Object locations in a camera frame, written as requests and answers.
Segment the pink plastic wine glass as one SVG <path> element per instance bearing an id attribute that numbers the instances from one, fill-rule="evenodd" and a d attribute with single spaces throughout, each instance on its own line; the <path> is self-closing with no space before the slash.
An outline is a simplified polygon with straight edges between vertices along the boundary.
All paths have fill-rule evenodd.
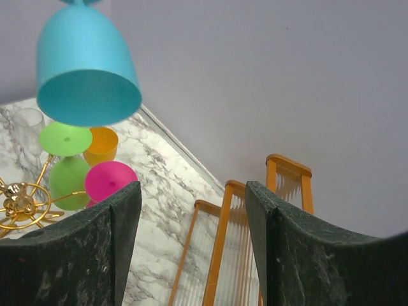
<path id="1" fill-rule="evenodd" d="M 99 203 L 136 181 L 138 175 L 130 166 L 118 161 L 107 161 L 90 169 L 85 177 L 85 191 L 92 202 Z"/>

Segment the green plastic wine glass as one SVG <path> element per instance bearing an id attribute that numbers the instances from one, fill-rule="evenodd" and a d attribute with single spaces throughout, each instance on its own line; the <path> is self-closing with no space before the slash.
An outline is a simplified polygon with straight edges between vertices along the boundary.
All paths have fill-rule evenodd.
<path id="1" fill-rule="evenodd" d="M 90 201 L 85 191 L 85 178 L 90 166 L 82 158 L 92 143 L 87 127 L 52 122 L 40 133 L 42 149 L 59 160 L 49 173 L 48 187 L 54 204 L 63 210 L 81 210 Z"/>

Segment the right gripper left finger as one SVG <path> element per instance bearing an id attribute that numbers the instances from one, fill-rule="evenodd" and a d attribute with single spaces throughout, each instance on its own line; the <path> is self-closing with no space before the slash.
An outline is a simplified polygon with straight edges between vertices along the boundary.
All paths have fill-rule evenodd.
<path id="1" fill-rule="evenodd" d="M 1 240 L 1 305 L 121 305 L 142 208 L 132 182 L 91 208 Z"/>

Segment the blue plastic wine glass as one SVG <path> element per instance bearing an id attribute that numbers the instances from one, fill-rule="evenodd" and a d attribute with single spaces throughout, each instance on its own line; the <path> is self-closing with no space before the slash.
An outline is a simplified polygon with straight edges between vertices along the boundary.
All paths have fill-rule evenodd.
<path id="1" fill-rule="evenodd" d="M 36 45 L 36 99 L 57 122 L 93 127 L 118 123 L 142 104 L 129 47 L 92 1 L 66 1 Z"/>

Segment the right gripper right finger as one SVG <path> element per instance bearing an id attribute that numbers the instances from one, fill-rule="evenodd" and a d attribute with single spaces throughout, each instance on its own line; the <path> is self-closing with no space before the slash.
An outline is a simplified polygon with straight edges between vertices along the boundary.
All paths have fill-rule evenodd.
<path id="1" fill-rule="evenodd" d="M 249 181 L 245 204 L 265 305 L 406 305 L 407 234 L 323 221 Z"/>

